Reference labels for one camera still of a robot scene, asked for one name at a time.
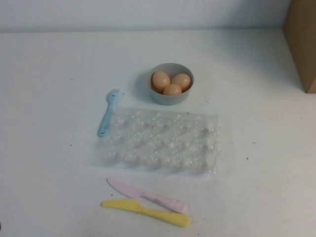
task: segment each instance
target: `white wall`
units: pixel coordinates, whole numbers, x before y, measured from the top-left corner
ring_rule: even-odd
[[[0,32],[280,27],[290,0],[0,0]]]

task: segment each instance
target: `pink plastic knife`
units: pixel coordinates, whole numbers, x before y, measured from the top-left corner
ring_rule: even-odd
[[[164,197],[162,195],[154,194],[139,188],[136,188],[132,185],[126,184],[117,180],[115,178],[108,177],[108,183],[121,194],[129,197],[129,198],[146,198],[154,203],[164,206],[167,209],[179,212],[179,213],[187,213],[189,206],[187,203],[183,201],[179,201],[176,199]]]

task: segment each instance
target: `toy knife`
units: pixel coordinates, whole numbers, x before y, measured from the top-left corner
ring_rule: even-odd
[[[160,220],[169,222],[173,225],[181,226],[181,227],[189,226],[191,223],[191,220],[189,216],[187,215],[175,213],[171,211],[160,211],[160,210],[145,208],[138,201],[134,199],[127,199],[127,198],[112,199],[108,201],[103,201],[101,203],[101,206],[144,214],[144,215],[155,217],[156,219],[160,219]]]
[[[146,198],[160,206],[166,207],[169,210],[173,210],[179,213],[187,213],[189,209],[188,204],[183,201],[164,197],[162,195],[154,194],[140,188],[136,188],[112,177],[108,177],[107,181],[114,189],[129,198]]]

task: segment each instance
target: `yellow plastic knife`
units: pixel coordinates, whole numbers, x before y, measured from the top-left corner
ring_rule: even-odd
[[[144,214],[181,227],[189,226],[191,223],[191,220],[187,215],[145,208],[134,199],[112,199],[101,202],[101,206]]]

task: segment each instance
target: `egg tray cup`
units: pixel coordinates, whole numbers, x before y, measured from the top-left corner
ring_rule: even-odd
[[[109,136],[100,138],[99,161],[209,172],[215,168],[216,137],[216,115],[117,107]]]

